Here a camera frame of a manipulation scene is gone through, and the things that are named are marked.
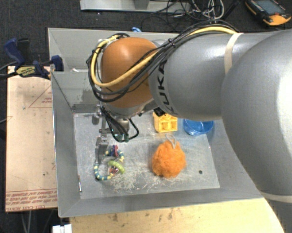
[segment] orange fuzzy ball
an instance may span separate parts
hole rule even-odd
[[[170,141],[161,143],[152,157],[152,170],[165,178],[176,177],[186,166],[185,153],[181,150],[179,142],[173,148]]]

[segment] metal stand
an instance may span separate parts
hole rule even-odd
[[[131,11],[131,12],[155,12],[167,7],[169,0],[81,0],[82,11]],[[188,9],[189,5],[179,2],[168,8],[168,13],[176,10]]]

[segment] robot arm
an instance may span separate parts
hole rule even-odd
[[[159,107],[190,120],[223,119],[244,168],[292,232],[292,30],[208,26],[162,44],[116,35],[98,47],[102,82],[95,52],[89,80],[109,116]]]

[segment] yellow device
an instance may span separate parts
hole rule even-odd
[[[248,10],[269,26],[287,23],[292,16],[275,0],[245,0]]]

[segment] yellow block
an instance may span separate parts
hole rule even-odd
[[[152,115],[154,117],[154,126],[157,132],[177,131],[177,117],[169,114],[157,116],[156,113],[152,113]]]

